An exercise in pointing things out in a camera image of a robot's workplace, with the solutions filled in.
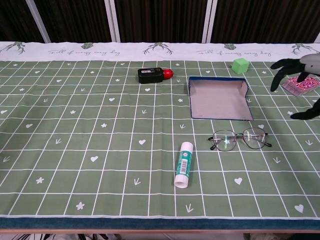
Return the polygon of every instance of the black curtain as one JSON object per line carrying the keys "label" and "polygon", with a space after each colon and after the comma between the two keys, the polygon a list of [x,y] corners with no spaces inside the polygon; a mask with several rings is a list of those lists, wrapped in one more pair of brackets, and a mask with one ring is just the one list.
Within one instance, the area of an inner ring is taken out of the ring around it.
{"label": "black curtain", "polygon": [[44,43],[25,0],[0,0],[0,41]]}
{"label": "black curtain", "polygon": [[219,0],[211,43],[313,43],[320,0]]}
{"label": "black curtain", "polygon": [[104,0],[34,0],[51,42],[111,42]]}
{"label": "black curtain", "polygon": [[201,43],[207,0],[115,0],[121,42]]}

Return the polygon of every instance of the table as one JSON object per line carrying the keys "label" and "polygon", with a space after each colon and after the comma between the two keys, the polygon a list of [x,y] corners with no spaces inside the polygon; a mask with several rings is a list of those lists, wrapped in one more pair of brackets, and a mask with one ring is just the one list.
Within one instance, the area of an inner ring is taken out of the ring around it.
{"label": "table", "polygon": [[[194,48],[198,58],[215,54]],[[100,53],[79,61],[53,56],[90,56],[87,49],[48,50],[41,61],[21,61],[25,53],[14,56],[16,61],[12,55],[3,57],[1,227],[319,230],[319,118],[290,119],[290,114],[309,108],[319,90],[303,97],[281,87],[270,93],[277,72],[269,68],[273,54],[267,54],[269,61],[248,54],[249,70],[242,77],[249,84],[246,99],[254,120],[190,117],[189,76],[239,77],[229,59],[235,58],[236,49],[218,51],[226,59],[215,61],[168,59],[173,53],[161,48],[154,51],[164,57],[142,51],[144,58],[158,60],[141,61],[130,54],[122,58],[133,60],[115,61],[122,55],[117,49],[107,60],[98,59],[107,55]],[[139,84],[137,70],[155,66],[172,68],[174,77]],[[232,152],[209,149],[207,138],[214,131],[250,127],[268,132],[273,147],[252,150],[238,142]],[[194,143],[194,152],[189,187],[180,189],[173,177],[185,141]]]}

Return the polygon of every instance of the green foam cube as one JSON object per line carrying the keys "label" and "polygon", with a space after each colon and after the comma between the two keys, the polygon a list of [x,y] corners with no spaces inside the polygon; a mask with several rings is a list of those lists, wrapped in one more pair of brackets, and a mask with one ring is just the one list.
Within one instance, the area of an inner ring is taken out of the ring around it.
{"label": "green foam cube", "polygon": [[243,74],[248,70],[249,62],[244,58],[238,58],[233,61],[232,70],[236,74]]}

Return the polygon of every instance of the green grid tablecloth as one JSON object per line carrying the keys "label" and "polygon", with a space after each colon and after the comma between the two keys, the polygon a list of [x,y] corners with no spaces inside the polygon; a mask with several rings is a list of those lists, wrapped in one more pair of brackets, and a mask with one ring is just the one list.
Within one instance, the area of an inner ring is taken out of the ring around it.
{"label": "green grid tablecloth", "polygon": [[[191,119],[188,77],[239,77],[230,65],[0,62],[1,217],[319,219],[319,118],[290,119],[319,91],[271,93],[271,63],[251,62],[240,77],[253,121]],[[139,84],[138,69],[155,66],[174,77]],[[250,127],[273,147],[210,151],[214,131]],[[194,151],[181,189],[173,181],[186,141]]]}

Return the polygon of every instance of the white star print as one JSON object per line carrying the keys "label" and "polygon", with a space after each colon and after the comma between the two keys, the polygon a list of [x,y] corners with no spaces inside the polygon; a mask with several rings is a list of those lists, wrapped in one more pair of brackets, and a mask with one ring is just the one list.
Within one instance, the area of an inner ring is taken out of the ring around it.
{"label": "white star print", "polygon": [[42,181],[43,180],[45,180],[44,178],[42,178],[42,176],[39,178],[39,179],[37,179],[37,180],[35,180],[36,181],[36,184],[42,184]]}
{"label": "white star print", "polygon": [[82,210],[82,209],[84,209],[84,206],[85,206],[85,204],[84,203],[82,203],[82,202],[79,202],[79,204],[78,205],[76,205],[76,209],[77,210]]}

